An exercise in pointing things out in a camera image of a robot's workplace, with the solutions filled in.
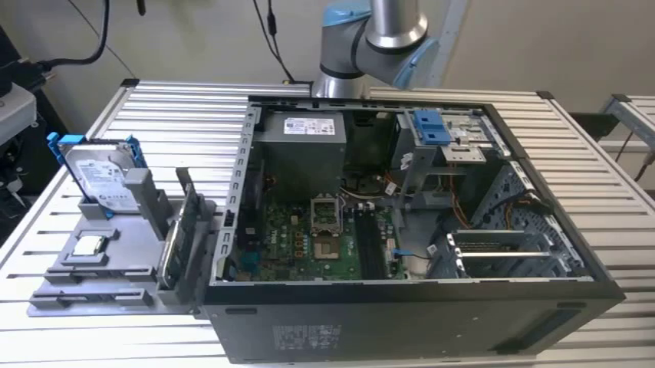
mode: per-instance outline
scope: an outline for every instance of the hard drive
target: hard drive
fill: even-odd
[[[138,213],[132,192],[122,186],[126,171],[146,167],[138,141],[86,140],[84,136],[47,136],[54,156],[65,165],[85,199],[114,213]]]

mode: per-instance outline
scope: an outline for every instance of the metal table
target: metal table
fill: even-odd
[[[602,112],[610,113],[655,150],[655,97],[614,94]]]
[[[141,81],[120,88],[88,136],[132,133],[142,142],[157,187],[181,195],[173,167],[189,166],[196,188],[220,205],[249,94],[301,96],[308,90]],[[558,103],[524,92],[374,88],[370,95],[494,105],[626,300],[533,357],[312,366],[655,366],[655,203]],[[0,248],[0,362],[47,361],[66,368],[229,365],[209,323],[192,316],[26,317],[26,300],[77,222],[78,197],[61,169]]]

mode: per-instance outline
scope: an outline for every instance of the green motherboard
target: green motherboard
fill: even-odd
[[[240,281],[348,281],[361,280],[354,210],[344,209],[342,216],[324,207],[314,209],[314,223],[338,222],[340,234],[312,234],[310,207],[269,203],[264,210],[261,246],[241,253]],[[378,244],[384,278],[404,278],[392,248],[397,238],[388,209],[374,209],[373,239]]]

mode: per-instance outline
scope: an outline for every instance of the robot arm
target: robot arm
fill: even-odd
[[[337,2],[322,12],[320,75],[312,94],[366,98],[364,74],[398,89],[424,81],[438,43],[417,0]]]

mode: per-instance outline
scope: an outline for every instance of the label sticker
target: label sticker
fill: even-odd
[[[114,163],[81,159],[74,162],[90,196],[108,209],[116,212],[138,210],[132,192],[122,186],[122,170]]]
[[[273,326],[276,350],[336,349],[338,336],[338,324]]]
[[[454,137],[468,135],[466,132],[464,132],[460,129],[450,129],[450,130],[448,130],[448,133],[450,134],[450,136],[454,136]]]
[[[386,188],[384,189],[384,193],[386,193],[386,196],[390,196],[396,192],[396,188],[397,186],[392,182],[389,182]]]
[[[428,246],[428,253],[433,255],[437,252],[437,246],[434,244]]]
[[[284,119],[284,134],[333,136],[334,120],[289,117]]]

